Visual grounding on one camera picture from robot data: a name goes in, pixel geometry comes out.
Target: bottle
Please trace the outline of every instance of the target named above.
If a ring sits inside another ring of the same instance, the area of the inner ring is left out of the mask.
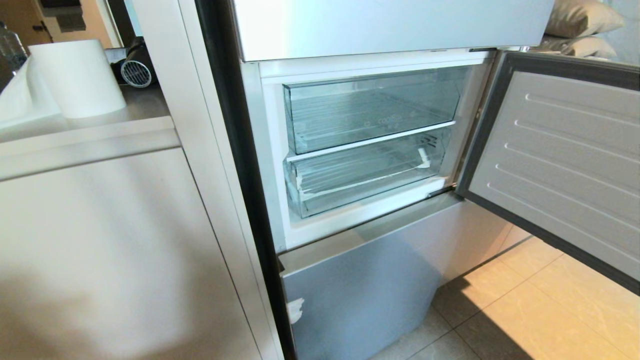
[[[27,61],[27,52],[24,50],[18,34],[7,29],[2,21],[0,21],[0,54],[6,58],[13,75]]]

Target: beige floor tile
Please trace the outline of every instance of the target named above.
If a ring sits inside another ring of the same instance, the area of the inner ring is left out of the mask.
[[[480,360],[455,331],[442,336],[410,360]]]
[[[559,258],[563,253],[538,238],[531,238],[505,252],[498,259],[521,276],[528,278]]]
[[[387,346],[371,360],[406,360],[450,330],[451,326],[431,308],[422,325]]]
[[[456,327],[523,281],[504,263],[493,260],[438,289],[433,307]]]
[[[528,282],[456,331],[482,359],[627,360],[607,340]]]
[[[640,297],[569,255],[529,281],[627,356],[640,359]]]

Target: transparent plastic drawer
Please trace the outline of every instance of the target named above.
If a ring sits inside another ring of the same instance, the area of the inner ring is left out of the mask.
[[[305,154],[451,121],[469,69],[284,85],[289,148]]]
[[[448,127],[352,149],[285,161],[291,208],[301,218],[435,176]]]

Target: cabinet door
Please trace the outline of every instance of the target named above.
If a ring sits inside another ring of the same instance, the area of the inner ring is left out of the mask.
[[[1,358],[260,359],[182,149],[4,181],[0,222]]]
[[[639,293],[639,68],[499,61],[457,192]]]

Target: kitchen counter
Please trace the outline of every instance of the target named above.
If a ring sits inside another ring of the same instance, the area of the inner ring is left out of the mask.
[[[61,114],[0,129],[0,181],[179,147],[159,85],[123,86],[127,106],[83,119]]]

